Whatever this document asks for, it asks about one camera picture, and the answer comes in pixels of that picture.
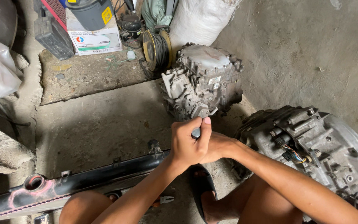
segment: concrete wall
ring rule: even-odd
[[[358,0],[245,0],[214,45],[256,109],[314,105],[358,133]]]

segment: yellow label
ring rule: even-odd
[[[107,7],[102,12],[102,19],[103,19],[104,23],[107,24],[110,21],[111,18],[112,18],[112,14],[111,14],[110,7]]]

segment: label sticker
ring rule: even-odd
[[[103,19],[104,23],[107,24],[110,21],[111,18],[112,18],[112,14],[111,14],[110,7],[107,7],[102,12],[102,19]]]
[[[220,82],[220,78],[221,78],[221,76],[213,78],[213,79],[210,79],[209,82],[208,82],[208,85]]]

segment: motor oil box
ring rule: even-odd
[[[112,18],[104,28],[87,31],[74,14],[66,9],[67,33],[79,55],[93,55],[122,51],[117,23]]]

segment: dirt floor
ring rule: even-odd
[[[44,50],[39,55],[42,65],[41,84],[44,89],[41,106],[147,81],[139,65],[139,59],[144,58],[143,50],[134,51],[137,55],[136,59],[114,65],[114,58],[116,61],[127,59],[126,51],[75,55],[70,59],[59,61],[49,51]],[[72,65],[72,67],[55,71],[53,66],[56,65]]]

